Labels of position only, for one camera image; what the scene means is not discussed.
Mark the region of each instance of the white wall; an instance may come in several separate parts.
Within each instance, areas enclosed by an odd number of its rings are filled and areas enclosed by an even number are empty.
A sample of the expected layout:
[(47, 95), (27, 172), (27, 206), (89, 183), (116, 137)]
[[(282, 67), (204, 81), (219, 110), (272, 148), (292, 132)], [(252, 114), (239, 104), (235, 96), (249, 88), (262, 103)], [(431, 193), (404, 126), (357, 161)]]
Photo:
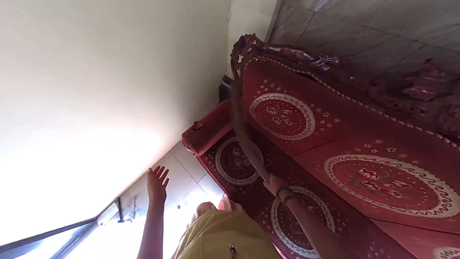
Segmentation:
[(265, 37), (270, 29), (272, 16), (274, 12), (279, 11), (281, 3), (282, 0), (231, 0), (225, 68), (227, 76), (233, 78), (230, 68), (230, 54), (233, 44), (241, 35), (253, 33), (260, 40), (268, 41)]
[(217, 103), (229, 7), (0, 3), (0, 245), (96, 216)]

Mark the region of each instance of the dark bracelet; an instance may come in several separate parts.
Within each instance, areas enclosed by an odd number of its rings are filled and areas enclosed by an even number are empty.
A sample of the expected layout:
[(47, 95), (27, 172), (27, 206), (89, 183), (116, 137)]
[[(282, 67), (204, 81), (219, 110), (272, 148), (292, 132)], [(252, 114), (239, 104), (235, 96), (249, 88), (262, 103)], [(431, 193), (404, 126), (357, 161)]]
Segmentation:
[(281, 187), (281, 188), (279, 188), (279, 189), (276, 191), (276, 197), (277, 197), (278, 199), (280, 199), (280, 200), (281, 200), (281, 198), (280, 198), (280, 192), (281, 192), (282, 190), (290, 190), (291, 192), (294, 192), (294, 191), (292, 191), (292, 189), (289, 188), (289, 187)]
[(291, 194), (291, 195), (288, 195), (288, 196), (284, 197), (283, 202), (287, 203), (287, 201), (290, 200), (290, 199), (298, 199), (298, 197), (295, 194)]

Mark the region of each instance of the red upholstery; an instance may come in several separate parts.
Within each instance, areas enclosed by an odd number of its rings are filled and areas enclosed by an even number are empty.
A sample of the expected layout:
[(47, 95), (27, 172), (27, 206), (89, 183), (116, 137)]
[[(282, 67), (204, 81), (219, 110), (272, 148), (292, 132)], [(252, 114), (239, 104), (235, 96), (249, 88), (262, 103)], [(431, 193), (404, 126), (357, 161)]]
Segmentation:
[[(357, 258), (367, 259), (375, 252), (383, 255), (382, 258), (414, 258), (260, 133), (253, 130), (251, 137), (267, 169), (286, 179), (305, 206), (320, 217)], [(208, 149), (200, 161), (224, 192), (260, 224), (285, 257), (318, 258), (293, 215), (263, 186), (262, 178), (241, 152), (233, 131)]]
[(460, 235), (372, 220), (419, 259), (460, 258)]
[(194, 155), (201, 156), (232, 129), (229, 101), (225, 100), (186, 130), (182, 143)]
[(245, 73), (241, 101), (248, 122), (288, 155), (339, 138), (368, 117), (323, 85), (276, 63), (253, 60)]
[(374, 118), (293, 158), (370, 218), (460, 233), (459, 152), (425, 132)]
[[(331, 226), (333, 219), (341, 242), (358, 258), (412, 258), (398, 243), (419, 259), (457, 256), (460, 152), (455, 144), (385, 118), (270, 59), (248, 62), (243, 86), (256, 154), (268, 171), (299, 187), (305, 205), (325, 224)], [(184, 142), (287, 258), (315, 258), (295, 219), (274, 205), (228, 133), (231, 126), (216, 114), (203, 119), (207, 125), (216, 119), (212, 130), (201, 135), (189, 129)]]

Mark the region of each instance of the yellow shirt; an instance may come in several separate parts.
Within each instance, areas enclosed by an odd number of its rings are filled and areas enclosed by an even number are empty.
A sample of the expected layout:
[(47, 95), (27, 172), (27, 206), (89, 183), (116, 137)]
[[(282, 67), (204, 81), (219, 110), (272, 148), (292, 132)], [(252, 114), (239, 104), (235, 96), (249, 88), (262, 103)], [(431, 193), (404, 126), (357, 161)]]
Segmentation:
[(172, 259), (280, 259), (268, 235), (243, 212), (207, 211), (190, 225)]

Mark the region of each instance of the hand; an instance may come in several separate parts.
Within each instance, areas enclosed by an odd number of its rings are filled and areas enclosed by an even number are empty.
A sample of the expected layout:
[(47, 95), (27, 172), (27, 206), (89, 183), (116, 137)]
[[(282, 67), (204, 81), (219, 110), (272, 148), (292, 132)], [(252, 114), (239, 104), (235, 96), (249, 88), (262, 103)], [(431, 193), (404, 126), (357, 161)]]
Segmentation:
[(149, 205), (160, 205), (164, 207), (166, 200), (166, 186), (168, 185), (169, 178), (166, 178), (168, 175), (169, 169), (163, 173), (165, 169), (164, 166), (157, 166), (154, 170), (149, 168), (147, 173), (147, 191), (149, 193)]
[[(270, 181), (264, 182), (264, 186), (273, 194), (276, 195), (276, 192), (279, 188), (288, 187), (288, 184), (281, 178), (276, 177), (274, 174), (270, 173)], [(282, 190), (280, 193), (280, 198), (283, 199), (286, 195), (289, 195), (289, 190)]]

